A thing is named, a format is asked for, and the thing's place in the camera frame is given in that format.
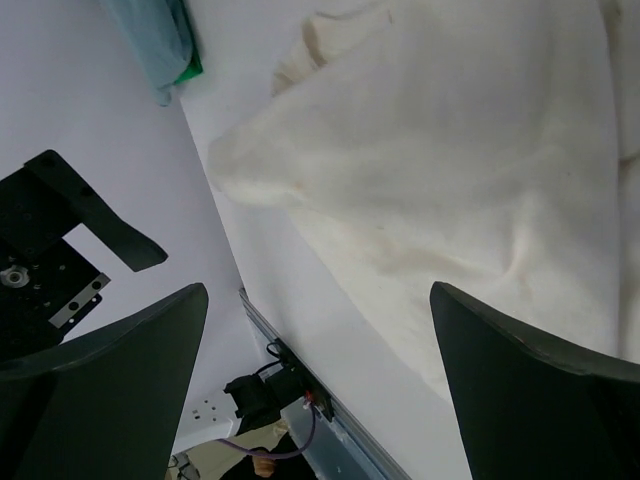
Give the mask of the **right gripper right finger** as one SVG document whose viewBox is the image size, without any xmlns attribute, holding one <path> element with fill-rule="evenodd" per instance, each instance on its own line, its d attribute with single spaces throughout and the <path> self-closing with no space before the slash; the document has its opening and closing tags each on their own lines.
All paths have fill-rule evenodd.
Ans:
<svg viewBox="0 0 640 480">
<path fill-rule="evenodd" d="M 430 306 L 473 478 L 638 478 L 638 365 L 446 283 L 432 286 Z"/>
</svg>

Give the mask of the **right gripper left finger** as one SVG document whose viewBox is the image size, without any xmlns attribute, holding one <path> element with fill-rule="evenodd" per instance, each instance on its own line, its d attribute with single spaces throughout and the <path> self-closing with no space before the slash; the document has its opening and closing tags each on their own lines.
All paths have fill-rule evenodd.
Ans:
<svg viewBox="0 0 640 480">
<path fill-rule="evenodd" d="M 164 478 L 207 308 L 205 286 L 192 284 L 2 363 L 2 478 Z"/>
</svg>

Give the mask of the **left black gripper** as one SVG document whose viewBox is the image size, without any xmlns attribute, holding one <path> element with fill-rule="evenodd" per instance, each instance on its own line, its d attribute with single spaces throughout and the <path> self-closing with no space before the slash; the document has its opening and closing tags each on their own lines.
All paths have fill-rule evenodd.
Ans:
<svg viewBox="0 0 640 480">
<path fill-rule="evenodd" d="M 168 254 L 122 220 L 54 150 L 1 181 L 1 358 L 51 348 L 100 302 L 109 283 L 64 236 L 85 225 L 133 272 Z"/>
</svg>

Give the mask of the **white t-shirt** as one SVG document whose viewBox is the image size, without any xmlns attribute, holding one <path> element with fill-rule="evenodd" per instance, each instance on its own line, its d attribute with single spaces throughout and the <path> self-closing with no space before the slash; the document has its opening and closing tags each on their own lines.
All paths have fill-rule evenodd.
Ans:
<svg viewBox="0 0 640 480">
<path fill-rule="evenodd" d="M 449 394 L 445 282 L 639 358 L 639 5 L 383 1 L 317 15 L 267 108 L 213 141 L 236 202 L 288 212 L 395 353 Z"/>
</svg>

